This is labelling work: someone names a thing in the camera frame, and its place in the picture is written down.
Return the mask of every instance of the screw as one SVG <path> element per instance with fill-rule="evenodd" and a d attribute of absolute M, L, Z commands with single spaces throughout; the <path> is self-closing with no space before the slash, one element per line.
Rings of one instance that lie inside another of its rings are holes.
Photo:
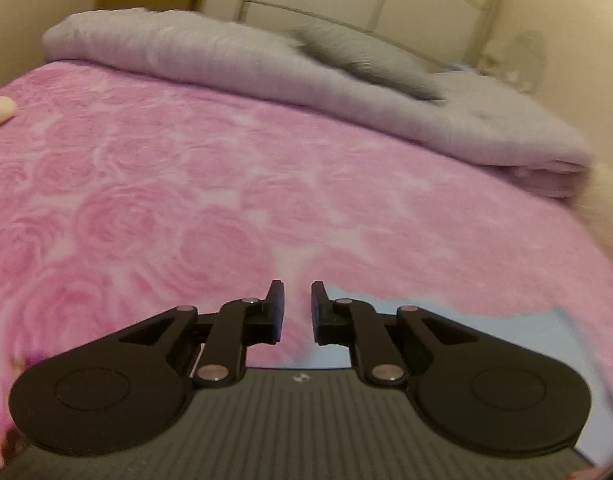
<path fill-rule="evenodd" d="M 205 381 L 221 381 L 228 377 L 228 368 L 222 365 L 204 365 L 196 375 Z"/>
<path fill-rule="evenodd" d="M 404 370 L 398 365 L 377 365 L 371 375 L 381 381 L 397 381 L 404 377 Z"/>

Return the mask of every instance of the gray pillow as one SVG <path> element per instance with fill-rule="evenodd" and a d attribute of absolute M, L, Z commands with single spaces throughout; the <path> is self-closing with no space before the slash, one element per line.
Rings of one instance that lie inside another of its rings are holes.
<path fill-rule="evenodd" d="M 417 99 L 443 98 L 418 58 L 378 38 L 341 25 L 318 23 L 299 27 L 294 35 L 302 42 L 303 52 L 359 79 Z"/>

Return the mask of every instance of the white logo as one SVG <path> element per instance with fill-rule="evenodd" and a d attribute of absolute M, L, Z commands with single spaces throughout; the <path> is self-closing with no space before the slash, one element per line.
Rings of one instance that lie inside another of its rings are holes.
<path fill-rule="evenodd" d="M 307 382 L 307 381 L 311 380 L 311 376 L 310 376 L 309 374 L 299 374 L 299 375 L 294 375 L 294 376 L 293 376 L 293 380 L 294 380 L 296 383 L 300 383 L 300 384 L 302 384 L 302 383 L 305 383 L 305 382 Z"/>

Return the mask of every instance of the light blue cloth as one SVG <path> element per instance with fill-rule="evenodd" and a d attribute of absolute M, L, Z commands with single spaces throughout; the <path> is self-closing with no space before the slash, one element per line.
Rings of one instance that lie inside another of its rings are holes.
<path fill-rule="evenodd" d="M 563 308 L 554 308 L 543 314 L 515 315 L 498 319 L 460 314 L 451 308 L 427 300 L 380 301 L 332 286 L 327 286 L 327 292 L 330 298 L 355 298 L 368 301 L 383 314 L 395 314 L 397 308 L 403 304 L 416 304 L 440 316 L 566 363 L 585 379 L 592 393 L 591 413 L 577 448 L 598 465 L 608 463 L 613 457 L 613 400 L 591 351 Z M 349 366 L 349 351 L 344 347 L 333 345 L 316 346 L 304 360 L 295 363 L 296 368 Z"/>

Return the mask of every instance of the rose-patterned bedsheet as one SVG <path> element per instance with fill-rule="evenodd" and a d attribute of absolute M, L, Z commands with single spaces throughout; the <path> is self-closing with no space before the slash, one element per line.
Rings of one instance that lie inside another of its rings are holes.
<path fill-rule="evenodd" d="M 613 387 L 613 269 L 558 203 L 308 110 L 92 64 L 0 94 L 21 108 L 0 127 L 0 450 L 24 365 L 275 278 L 283 339 L 253 364 L 311 348 L 324 280 L 488 316 L 564 306 Z"/>

